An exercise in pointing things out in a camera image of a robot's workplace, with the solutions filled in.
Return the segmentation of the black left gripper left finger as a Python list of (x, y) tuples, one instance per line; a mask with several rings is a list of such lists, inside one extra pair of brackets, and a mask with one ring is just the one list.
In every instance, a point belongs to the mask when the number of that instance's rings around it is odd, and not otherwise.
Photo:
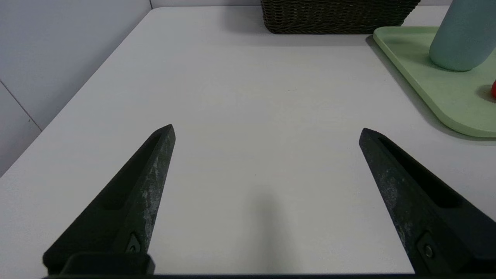
[(48, 274), (153, 274), (148, 249), (176, 136), (154, 131), (43, 254)]

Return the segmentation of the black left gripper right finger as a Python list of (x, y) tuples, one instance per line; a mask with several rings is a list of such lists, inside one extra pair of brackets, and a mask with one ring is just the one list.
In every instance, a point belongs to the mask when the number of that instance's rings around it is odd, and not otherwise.
[(495, 275), (494, 220), (385, 135), (358, 144), (415, 274)]

